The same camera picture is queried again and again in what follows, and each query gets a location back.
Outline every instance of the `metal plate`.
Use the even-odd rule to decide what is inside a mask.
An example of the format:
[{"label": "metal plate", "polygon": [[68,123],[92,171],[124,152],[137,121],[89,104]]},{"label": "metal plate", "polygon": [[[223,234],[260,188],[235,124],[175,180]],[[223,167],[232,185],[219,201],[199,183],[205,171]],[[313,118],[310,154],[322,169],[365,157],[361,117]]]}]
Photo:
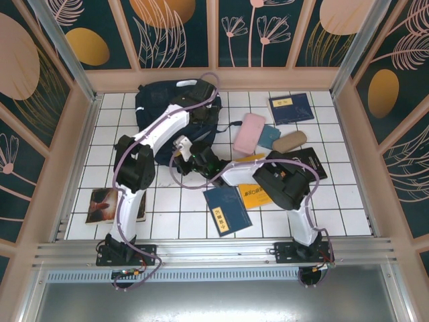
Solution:
[{"label": "metal plate", "polygon": [[[154,253],[156,254],[156,245],[135,245],[135,247],[139,248],[140,250],[143,250],[146,253]],[[143,259],[147,266],[154,266],[155,260],[153,258],[150,258],[149,256],[143,256]],[[118,257],[115,254],[113,254],[110,249],[106,246],[100,246],[99,247],[99,253],[97,255],[97,261],[95,264],[97,266],[141,266],[140,262],[141,258],[139,256],[134,256],[128,263],[125,262],[125,260],[122,257]]]}]

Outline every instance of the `yellow book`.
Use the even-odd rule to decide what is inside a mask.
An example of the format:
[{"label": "yellow book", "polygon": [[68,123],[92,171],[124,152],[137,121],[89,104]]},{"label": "yellow book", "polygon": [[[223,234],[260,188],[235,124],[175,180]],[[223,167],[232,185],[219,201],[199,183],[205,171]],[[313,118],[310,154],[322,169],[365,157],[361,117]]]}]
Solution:
[{"label": "yellow book", "polygon": [[273,203],[271,198],[258,184],[239,184],[239,190],[246,209]]}]

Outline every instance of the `dark teal wallpaper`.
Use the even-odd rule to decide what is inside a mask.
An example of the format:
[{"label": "dark teal wallpaper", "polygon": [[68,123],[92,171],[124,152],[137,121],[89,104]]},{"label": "dark teal wallpaper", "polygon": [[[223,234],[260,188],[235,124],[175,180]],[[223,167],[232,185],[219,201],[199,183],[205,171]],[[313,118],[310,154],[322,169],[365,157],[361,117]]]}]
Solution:
[{"label": "dark teal wallpaper", "polygon": [[107,0],[48,0],[48,5],[85,70],[131,68]]},{"label": "dark teal wallpaper", "polygon": [[0,30],[0,103],[50,146],[70,88],[10,0]]},{"label": "dark teal wallpaper", "polygon": [[384,155],[414,238],[429,233],[429,114]]},{"label": "dark teal wallpaper", "polygon": [[6,268],[9,263],[9,258],[5,256],[0,256],[0,285],[3,280],[3,276],[6,273]]},{"label": "dark teal wallpaper", "polygon": [[0,238],[16,242],[45,158],[0,120]]},{"label": "dark teal wallpaper", "polygon": [[121,0],[142,68],[207,67],[206,0]]},{"label": "dark teal wallpaper", "polygon": [[219,66],[284,67],[302,0],[219,1]]},{"label": "dark teal wallpaper", "polygon": [[339,67],[372,2],[316,0],[297,67]]},{"label": "dark teal wallpaper", "polygon": [[429,94],[428,58],[427,1],[408,1],[356,86],[379,143]]},{"label": "dark teal wallpaper", "polygon": [[420,253],[420,258],[422,259],[424,269],[429,277],[429,250]]},{"label": "dark teal wallpaper", "polygon": [[356,66],[354,67],[353,71],[351,72],[351,76],[352,78],[355,77],[357,71],[360,69],[363,60],[366,58],[367,56],[367,52],[368,50],[372,47],[372,45],[374,44],[374,41],[377,39],[378,35],[380,34],[381,29],[383,29],[383,26],[386,23],[386,20],[389,19],[389,16],[391,15],[391,12],[393,11],[393,9],[395,8],[397,4],[397,0],[391,0],[391,3],[389,5],[389,8],[387,9],[386,14],[383,16],[383,19],[381,20],[381,23],[378,25],[378,28],[375,30],[375,33],[373,34],[373,37],[371,38],[371,40],[369,41],[367,47],[365,48],[364,52],[362,53],[360,59],[358,60],[358,62],[356,63]]}]

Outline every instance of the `navy notebook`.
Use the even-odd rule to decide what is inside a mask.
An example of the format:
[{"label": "navy notebook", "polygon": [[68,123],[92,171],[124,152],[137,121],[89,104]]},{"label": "navy notebook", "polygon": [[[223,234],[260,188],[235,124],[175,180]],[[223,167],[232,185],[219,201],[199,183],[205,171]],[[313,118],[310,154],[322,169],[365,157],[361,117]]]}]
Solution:
[{"label": "navy notebook", "polygon": [[252,226],[236,187],[214,188],[203,193],[219,236]]},{"label": "navy notebook", "polygon": [[274,97],[268,104],[276,125],[314,119],[306,93]]}]

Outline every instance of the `white tile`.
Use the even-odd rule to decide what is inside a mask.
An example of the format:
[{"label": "white tile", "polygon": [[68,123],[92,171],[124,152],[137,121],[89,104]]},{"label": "white tile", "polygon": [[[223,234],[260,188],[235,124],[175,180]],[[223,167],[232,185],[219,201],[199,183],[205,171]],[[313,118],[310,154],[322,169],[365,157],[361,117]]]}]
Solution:
[{"label": "white tile", "polygon": [[108,166],[87,166],[83,174],[81,188],[103,188],[106,185]]},{"label": "white tile", "polygon": [[334,106],[329,91],[312,91],[314,106]]},{"label": "white tile", "polygon": [[344,142],[339,124],[320,124],[323,142]]},{"label": "white tile", "polygon": [[321,142],[319,125],[317,124],[297,124],[298,130],[303,131],[307,136],[307,142]]},{"label": "white tile", "polygon": [[328,162],[328,159],[326,158],[326,153],[324,151],[323,143],[321,142],[305,143],[301,145],[301,148],[303,149],[313,148],[320,162]]},{"label": "white tile", "polygon": [[116,126],[97,126],[91,144],[94,146],[115,144],[116,129]]},{"label": "white tile", "polygon": [[119,126],[118,132],[116,134],[116,142],[118,142],[118,140],[120,138],[122,138],[122,136],[131,137],[137,133],[139,133],[139,127],[138,126]]},{"label": "white tile", "polygon": [[264,153],[265,156],[271,153],[272,150],[263,148],[262,146],[256,146],[255,154]]},{"label": "white tile", "polygon": [[87,166],[108,166],[112,156],[113,146],[91,146]]},{"label": "white tile", "polygon": [[266,107],[269,99],[268,92],[249,92],[250,106]]},{"label": "white tile", "polygon": [[265,124],[274,124],[273,117],[271,116],[271,112],[269,111],[268,107],[252,107],[251,113],[264,116]]},{"label": "white tile", "polygon": [[324,143],[329,162],[350,162],[344,143]]},{"label": "white tile", "polygon": [[229,107],[248,107],[249,93],[248,92],[228,92]]},{"label": "white tile", "polygon": [[135,233],[137,239],[150,239],[150,231],[152,229],[152,213],[146,213],[146,220],[135,224]]},{"label": "white tile", "polygon": [[318,228],[326,228],[329,236],[344,236],[343,220],[339,210],[316,210]]},{"label": "white tile", "polygon": [[229,108],[224,107],[219,112],[218,124],[228,125],[229,124]]},{"label": "white tile", "polygon": [[276,97],[289,96],[289,95],[290,95],[289,91],[270,91],[269,92],[269,96],[272,99],[275,99]]},{"label": "white tile", "polygon": [[312,100],[312,98],[311,98],[311,94],[310,94],[310,92],[308,92],[308,91],[290,91],[290,94],[291,94],[291,95],[301,94],[301,93],[306,93],[306,94],[307,94],[307,99],[308,99],[308,102],[309,102],[310,106],[315,106],[315,105],[313,104],[313,100]]},{"label": "white tile", "polygon": [[235,232],[236,238],[260,238],[262,237],[261,213],[259,211],[249,211],[249,218],[252,226]]},{"label": "white tile", "polygon": [[107,180],[105,185],[106,188],[111,188],[113,186],[113,175],[114,175],[114,171],[113,171],[113,167],[111,166],[107,173]]},{"label": "white tile", "polygon": [[231,107],[229,109],[229,119],[231,122],[243,121],[244,116],[248,113],[250,113],[250,108],[248,107],[239,107],[239,108]]},{"label": "white tile", "polygon": [[182,189],[180,211],[206,211],[207,202],[203,195],[205,190],[205,188],[198,190]]},{"label": "white tile", "polygon": [[137,93],[126,93],[123,99],[123,109],[135,109],[135,96]]},{"label": "white tile", "polygon": [[100,225],[97,225],[97,232],[95,233],[95,239],[97,240],[105,239],[106,235],[112,229],[112,226],[113,226],[112,223],[101,223]]},{"label": "white tile", "polygon": [[[177,173],[177,170],[174,169],[176,178],[180,180],[180,174]],[[158,166],[157,176],[156,176],[156,186],[161,188],[167,188],[169,186],[177,186],[179,185],[174,182],[170,171],[167,166]]]},{"label": "white tile", "polygon": [[219,159],[231,160],[230,144],[213,144],[212,151]]},{"label": "white tile", "polygon": [[75,213],[88,213],[91,193],[93,193],[92,189],[79,189],[76,206],[74,208]]},{"label": "white tile", "polygon": [[154,211],[155,189],[146,189],[146,213]]},{"label": "white tile", "polygon": [[213,220],[212,214],[210,212],[207,213],[207,238],[234,238],[234,233],[229,233],[223,237],[219,236],[219,232],[217,231],[215,221]]},{"label": "white tile", "polygon": [[152,239],[179,238],[179,213],[154,213]]},{"label": "white tile", "polygon": [[317,117],[316,117],[316,111],[314,110],[314,107],[310,107],[311,112],[313,113],[314,118],[308,119],[306,121],[299,121],[298,124],[317,124]]},{"label": "white tile", "polygon": [[222,106],[228,107],[228,92],[219,92],[219,96],[221,97]]},{"label": "white tile", "polygon": [[285,211],[284,209],[277,206],[275,203],[269,203],[268,205],[261,206],[261,210],[262,210],[262,213],[264,211],[275,211],[275,210]]},{"label": "white tile", "polygon": [[119,126],[137,126],[137,119],[135,118],[135,111],[133,109],[123,109],[121,112],[121,119]]},{"label": "white tile", "polygon": [[331,163],[330,167],[335,184],[356,184],[355,174],[350,163]]},{"label": "white tile", "polygon": [[333,186],[319,186],[312,197],[314,209],[338,209]]},{"label": "white tile", "polygon": [[101,109],[97,126],[117,126],[120,114],[120,109]]},{"label": "white tile", "polygon": [[338,117],[334,107],[315,107],[317,121],[323,123],[338,123]]},{"label": "white tile", "polygon": [[182,176],[182,184],[186,186],[202,186],[207,183],[207,179],[197,172],[190,172]]},{"label": "white tile", "polygon": [[180,188],[157,188],[154,211],[179,211]]},{"label": "white tile", "polygon": [[347,235],[371,235],[365,210],[342,210],[341,215]]},{"label": "white tile", "polygon": [[280,137],[284,137],[290,133],[294,133],[298,131],[298,128],[295,124],[282,124],[282,125],[276,125],[276,129],[280,130]]},{"label": "white tile", "polygon": [[[326,172],[326,175],[328,176],[328,178],[320,180],[320,184],[324,185],[324,186],[334,184],[332,182],[332,175],[331,175],[330,170],[329,170],[329,164],[323,163],[323,162],[321,162],[321,164],[322,164],[323,170]],[[316,184],[315,182],[310,182],[310,186],[314,186],[315,184]]]},{"label": "white tile", "polygon": [[122,108],[123,93],[107,93],[101,102],[101,109],[120,109]]},{"label": "white tile", "polygon": [[264,237],[290,237],[289,220],[286,211],[262,211]]},{"label": "white tile", "polygon": [[97,225],[87,225],[86,213],[74,213],[67,239],[94,239]]},{"label": "white tile", "polygon": [[180,213],[179,238],[205,238],[207,213]]},{"label": "white tile", "polygon": [[363,208],[357,186],[335,186],[335,190],[341,209]]},{"label": "white tile", "polygon": [[221,133],[216,133],[216,136],[214,137],[213,143],[229,143],[231,140],[229,138],[229,128],[228,125],[218,125],[217,129],[218,131],[226,131]]}]

